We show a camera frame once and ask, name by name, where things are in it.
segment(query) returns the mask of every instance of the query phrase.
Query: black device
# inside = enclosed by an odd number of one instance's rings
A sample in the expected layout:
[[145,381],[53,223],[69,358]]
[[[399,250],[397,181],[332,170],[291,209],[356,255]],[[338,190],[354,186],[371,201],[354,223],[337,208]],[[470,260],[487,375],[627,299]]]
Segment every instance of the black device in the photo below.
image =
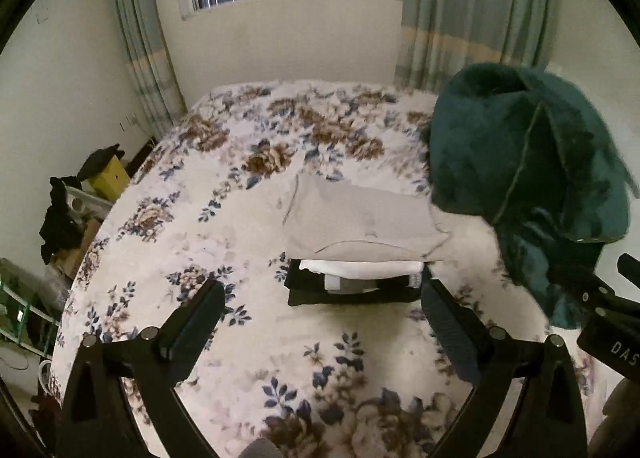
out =
[[[618,272],[640,288],[640,262],[628,253],[618,258]],[[562,285],[586,312],[578,346],[640,384],[640,304],[617,297],[613,288],[588,268],[558,265],[548,277]]]
[[[474,389],[431,458],[478,454],[513,378],[524,386],[495,458],[585,458],[587,437],[571,357],[558,335],[544,343],[487,329],[436,279],[422,284],[422,307],[461,377]],[[220,319],[223,286],[206,281],[161,328],[131,341],[102,343],[87,335],[66,388],[58,458],[150,457],[131,413],[121,377],[134,378],[147,413],[172,458],[216,458],[184,409],[174,386],[185,380]]]

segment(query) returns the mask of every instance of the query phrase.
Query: stack of folded clothes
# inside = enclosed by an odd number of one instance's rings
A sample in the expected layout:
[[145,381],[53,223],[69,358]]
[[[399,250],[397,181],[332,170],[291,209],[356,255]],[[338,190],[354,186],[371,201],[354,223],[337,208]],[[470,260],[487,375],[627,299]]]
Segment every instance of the stack of folded clothes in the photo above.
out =
[[411,302],[446,239],[426,197],[296,177],[283,221],[289,305]]

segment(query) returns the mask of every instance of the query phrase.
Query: curtain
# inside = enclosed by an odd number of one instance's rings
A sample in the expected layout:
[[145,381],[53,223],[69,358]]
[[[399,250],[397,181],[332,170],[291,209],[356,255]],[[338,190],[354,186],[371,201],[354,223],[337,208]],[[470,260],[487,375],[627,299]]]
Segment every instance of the curtain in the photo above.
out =
[[156,139],[186,112],[168,57],[156,0],[115,0],[127,68]]
[[439,92],[472,62],[546,67],[557,0],[402,0],[396,85]]

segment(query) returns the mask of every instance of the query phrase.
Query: bed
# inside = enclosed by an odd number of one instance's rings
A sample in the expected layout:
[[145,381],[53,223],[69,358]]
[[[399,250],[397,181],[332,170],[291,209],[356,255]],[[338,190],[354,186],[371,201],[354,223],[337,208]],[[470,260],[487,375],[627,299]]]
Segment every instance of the bed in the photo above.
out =
[[[62,401],[86,333],[135,337],[213,278],[225,286],[225,314],[177,392],[220,456],[238,456],[260,435],[287,457],[425,456],[470,387],[419,303],[289,307],[279,226],[299,171],[428,199],[418,132],[435,100],[391,86],[308,80],[236,84],[204,96],[145,161],[85,256],[56,341],[52,392]],[[485,324],[524,339],[561,334],[592,431],[606,391],[577,333],[550,327],[510,282],[481,219],[433,213],[449,232],[430,257],[434,274]],[[166,456],[135,383],[124,385],[150,451]],[[498,419],[487,450],[507,419]]]

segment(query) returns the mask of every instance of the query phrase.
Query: dark green jacket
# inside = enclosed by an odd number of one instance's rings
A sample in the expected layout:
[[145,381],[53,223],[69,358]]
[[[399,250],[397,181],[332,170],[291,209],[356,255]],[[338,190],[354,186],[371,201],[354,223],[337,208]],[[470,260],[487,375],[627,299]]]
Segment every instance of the dark green jacket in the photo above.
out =
[[492,224],[511,279],[552,324],[577,327],[578,310],[546,271],[622,238],[626,184],[638,193],[593,105],[542,70],[472,64],[442,90],[423,139],[433,202]]

